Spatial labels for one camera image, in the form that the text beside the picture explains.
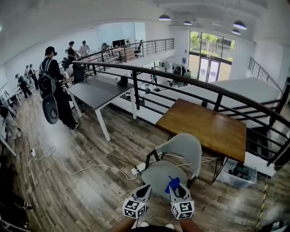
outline glass door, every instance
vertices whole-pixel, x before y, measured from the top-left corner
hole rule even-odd
[[[220,62],[201,58],[198,79],[203,82],[215,82],[218,79]]]
[[[213,60],[210,61],[207,82],[215,82],[218,80],[219,65],[220,62],[216,62]]]
[[[198,79],[207,82],[209,59],[201,58]]]

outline blue object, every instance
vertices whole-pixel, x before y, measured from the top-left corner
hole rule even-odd
[[[177,189],[178,186],[179,186],[179,183],[180,183],[180,179],[179,179],[179,177],[176,177],[174,179],[172,179],[171,176],[168,176],[168,177],[171,179],[171,181],[168,183],[168,185],[167,185],[167,187],[165,189],[165,192],[170,194],[169,186],[173,190]]]

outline yellow-black caution tape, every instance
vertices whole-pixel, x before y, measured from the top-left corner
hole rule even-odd
[[[263,210],[264,210],[264,207],[265,207],[265,199],[266,199],[266,193],[267,193],[267,188],[268,188],[267,178],[266,178],[266,181],[265,181],[265,187],[264,187],[263,204],[262,204],[262,208],[261,208],[260,216],[259,216],[259,219],[258,219],[258,222],[257,222],[257,225],[256,225],[256,228],[255,228],[254,232],[256,232],[257,228],[259,227],[259,223],[260,223],[260,220],[261,220],[261,218],[262,218]]]

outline plastic storage box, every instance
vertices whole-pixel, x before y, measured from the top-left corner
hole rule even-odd
[[[235,188],[246,188],[252,184],[255,184],[257,181],[257,170],[248,168],[245,166],[245,169],[249,170],[250,180],[245,180],[237,176],[229,174],[229,170],[233,170],[237,166],[237,162],[228,160],[225,166],[223,167],[221,173],[218,175],[217,180],[229,184]]]

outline chair seat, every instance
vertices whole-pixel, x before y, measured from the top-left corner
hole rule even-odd
[[[166,160],[156,161],[149,166],[142,174],[142,180],[146,184],[152,186],[152,192],[156,195],[170,199],[170,194],[165,192],[168,183],[171,181],[169,178],[179,177],[180,182],[184,185],[187,184],[188,177],[186,173],[178,166]]]

